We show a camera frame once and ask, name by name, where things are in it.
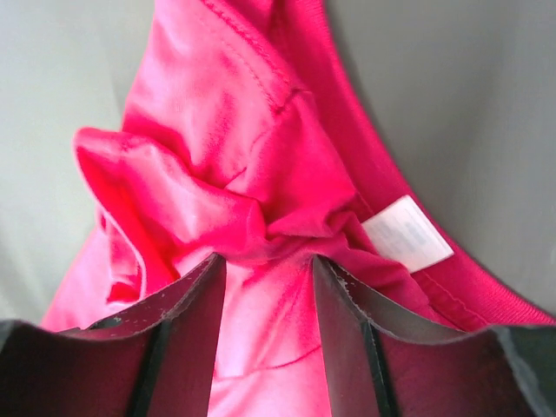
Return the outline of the magenta t shirt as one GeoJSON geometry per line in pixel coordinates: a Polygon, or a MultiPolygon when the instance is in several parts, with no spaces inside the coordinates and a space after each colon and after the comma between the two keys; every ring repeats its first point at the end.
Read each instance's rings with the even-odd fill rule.
{"type": "Polygon", "coordinates": [[[551,322],[456,245],[416,273],[378,254],[364,222],[411,190],[320,1],[156,2],[122,128],[75,152],[99,220],[43,325],[86,328],[224,255],[213,416],[329,415],[317,254],[448,326],[551,322]]]}

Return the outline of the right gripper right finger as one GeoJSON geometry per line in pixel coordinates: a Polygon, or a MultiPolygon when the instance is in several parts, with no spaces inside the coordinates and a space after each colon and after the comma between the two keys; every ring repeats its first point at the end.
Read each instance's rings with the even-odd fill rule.
{"type": "Polygon", "coordinates": [[[427,320],[323,256],[314,296],[335,416],[552,416],[555,329],[427,320]]]}

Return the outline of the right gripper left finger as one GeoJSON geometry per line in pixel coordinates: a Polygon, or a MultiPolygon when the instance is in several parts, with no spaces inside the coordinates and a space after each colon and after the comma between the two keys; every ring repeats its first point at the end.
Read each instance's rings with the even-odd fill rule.
{"type": "Polygon", "coordinates": [[[204,416],[226,283],[211,255],[88,328],[1,323],[4,416],[204,416]]]}

